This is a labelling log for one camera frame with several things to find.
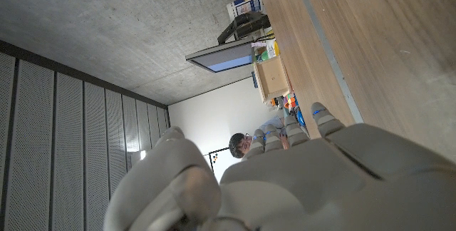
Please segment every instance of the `man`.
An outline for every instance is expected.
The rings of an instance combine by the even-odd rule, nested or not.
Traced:
[[[266,126],[272,124],[276,127],[277,132],[279,133],[280,140],[284,149],[290,147],[288,140],[286,139],[286,130],[284,125],[284,118],[279,118],[274,116],[271,120],[268,120],[263,125],[259,127],[263,132],[266,132]],[[244,135],[242,133],[234,134],[229,140],[229,151],[235,158],[242,158],[250,151],[250,145],[252,144],[253,137],[249,135]]]

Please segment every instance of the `wooden table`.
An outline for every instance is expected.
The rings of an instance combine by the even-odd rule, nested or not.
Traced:
[[[315,101],[355,122],[333,53],[364,122],[456,161],[456,0],[264,4],[311,137]]]

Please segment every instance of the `monitor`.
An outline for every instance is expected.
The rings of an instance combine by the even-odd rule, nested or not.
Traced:
[[[185,60],[214,73],[245,66],[253,63],[253,42],[251,37],[223,43],[185,56]]]

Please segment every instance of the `perforated metal panel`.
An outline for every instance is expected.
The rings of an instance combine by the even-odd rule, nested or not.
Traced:
[[[48,230],[53,71],[20,61],[5,230]]]
[[[52,230],[83,230],[83,82],[57,74]]]
[[[150,144],[150,129],[149,119],[147,113],[147,104],[136,100],[136,112],[138,114],[138,130],[140,134],[140,149],[150,150],[152,146]]]
[[[148,104],[147,111],[149,113],[150,141],[152,143],[152,147],[154,147],[158,139],[160,138],[160,129],[158,128],[157,107]]]
[[[105,92],[86,82],[84,86],[86,230],[100,231],[109,203]]]
[[[128,152],[138,152],[140,143],[138,140],[138,120],[136,118],[135,99],[123,96],[123,117],[125,121],[125,138]]]
[[[168,110],[165,110],[165,120],[166,120],[166,128],[171,126],[170,124],[170,116],[168,115]]]
[[[11,93],[14,77],[14,57],[0,53],[0,188],[3,187],[6,140],[11,111]]]
[[[160,136],[161,136],[167,130],[165,109],[157,107],[157,114],[158,114],[158,128],[160,129]]]
[[[106,90],[106,118],[108,120],[109,178],[111,195],[127,173],[125,141],[123,139],[122,96]]]

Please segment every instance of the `cardboard box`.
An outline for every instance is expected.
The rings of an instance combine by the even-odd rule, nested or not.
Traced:
[[[254,63],[256,81],[263,103],[290,93],[291,86],[280,56]]]

